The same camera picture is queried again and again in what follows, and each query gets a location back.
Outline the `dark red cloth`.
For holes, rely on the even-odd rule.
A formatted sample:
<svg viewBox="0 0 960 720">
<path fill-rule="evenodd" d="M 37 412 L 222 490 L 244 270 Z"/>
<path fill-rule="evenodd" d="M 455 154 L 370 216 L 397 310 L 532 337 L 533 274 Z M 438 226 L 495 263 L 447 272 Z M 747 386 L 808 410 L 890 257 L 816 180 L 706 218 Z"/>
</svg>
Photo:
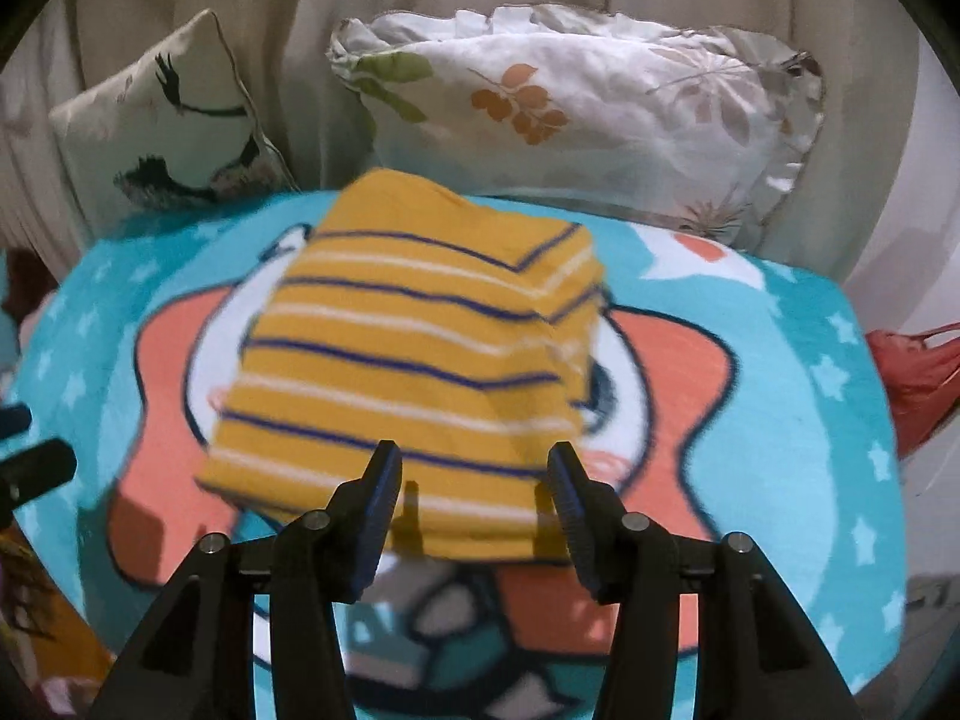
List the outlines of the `dark red cloth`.
<svg viewBox="0 0 960 720">
<path fill-rule="evenodd" d="M 32 249 L 15 247 L 3 250 L 3 275 L 7 281 L 2 309 L 16 325 L 21 325 L 47 294 L 57 288 L 57 280 Z"/>
</svg>

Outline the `orange striped sweater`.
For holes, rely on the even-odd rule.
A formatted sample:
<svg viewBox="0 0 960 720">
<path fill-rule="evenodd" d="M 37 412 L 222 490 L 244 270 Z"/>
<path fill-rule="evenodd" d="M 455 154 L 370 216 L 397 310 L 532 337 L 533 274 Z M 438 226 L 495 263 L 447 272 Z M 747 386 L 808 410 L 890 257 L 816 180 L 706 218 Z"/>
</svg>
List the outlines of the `orange striped sweater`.
<svg viewBox="0 0 960 720">
<path fill-rule="evenodd" d="M 579 439 L 604 269 L 576 221 L 370 172 L 338 195 L 241 346 L 197 479 L 277 518 L 392 442 L 394 541 L 455 561 L 560 561 L 544 486 Z"/>
</svg>

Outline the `turquoise star cartoon blanket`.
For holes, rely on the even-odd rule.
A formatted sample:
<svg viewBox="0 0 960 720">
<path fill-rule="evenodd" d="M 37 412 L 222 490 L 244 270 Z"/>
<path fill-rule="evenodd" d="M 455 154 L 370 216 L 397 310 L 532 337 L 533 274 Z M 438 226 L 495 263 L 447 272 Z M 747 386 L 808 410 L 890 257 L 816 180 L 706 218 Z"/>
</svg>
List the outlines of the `turquoise star cartoon blanket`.
<svg viewBox="0 0 960 720">
<path fill-rule="evenodd" d="M 202 536 L 268 538 L 277 518 L 197 479 L 241 346 L 340 193 L 145 216 L 99 241 L 43 310 L 8 394 L 26 442 L 62 439 L 70 483 L 18 522 L 101 640 L 127 644 Z M 753 538 L 850 691 L 895 658 L 907 535 L 884 387 L 853 309 L 825 278 L 642 224 L 576 221 L 604 269 L 590 347 L 586 473 L 701 541 Z M 413 511 L 404 475 L 397 517 Z M 363 718 L 586 718 L 619 612 L 560 561 L 402 551 L 334 611 Z"/>
</svg>

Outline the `white bird print cushion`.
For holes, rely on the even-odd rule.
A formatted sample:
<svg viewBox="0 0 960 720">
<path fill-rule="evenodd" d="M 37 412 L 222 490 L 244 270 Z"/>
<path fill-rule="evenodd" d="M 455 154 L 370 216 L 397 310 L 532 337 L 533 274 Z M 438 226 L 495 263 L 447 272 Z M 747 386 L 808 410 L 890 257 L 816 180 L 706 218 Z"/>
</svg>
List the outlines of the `white bird print cushion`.
<svg viewBox="0 0 960 720">
<path fill-rule="evenodd" d="M 142 211 L 208 208 L 295 187 L 213 10 L 54 107 L 49 122 L 96 238 Z"/>
</svg>

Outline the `white leaf print pillow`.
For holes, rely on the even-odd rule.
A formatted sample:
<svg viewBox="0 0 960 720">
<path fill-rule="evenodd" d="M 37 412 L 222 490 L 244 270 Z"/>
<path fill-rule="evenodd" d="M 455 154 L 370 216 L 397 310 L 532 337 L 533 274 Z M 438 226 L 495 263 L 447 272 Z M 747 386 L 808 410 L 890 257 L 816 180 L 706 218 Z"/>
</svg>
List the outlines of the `white leaf print pillow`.
<svg viewBox="0 0 960 720">
<path fill-rule="evenodd" d="M 565 5 L 393 11 L 332 32 L 378 166 L 455 192 L 754 249 L 823 122 L 811 54 L 763 32 Z"/>
</svg>

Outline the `red hanging bag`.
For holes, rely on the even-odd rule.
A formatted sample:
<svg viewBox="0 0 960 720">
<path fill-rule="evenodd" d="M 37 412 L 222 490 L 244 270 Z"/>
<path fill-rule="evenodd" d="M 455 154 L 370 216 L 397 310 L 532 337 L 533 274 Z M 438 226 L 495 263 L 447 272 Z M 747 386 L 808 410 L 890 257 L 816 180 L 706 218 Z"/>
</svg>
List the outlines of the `red hanging bag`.
<svg viewBox="0 0 960 720">
<path fill-rule="evenodd" d="M 874 330 L 866 335 L 905 460 L 958 410 L 958 323 L 921 333 Z"/>
</svg>

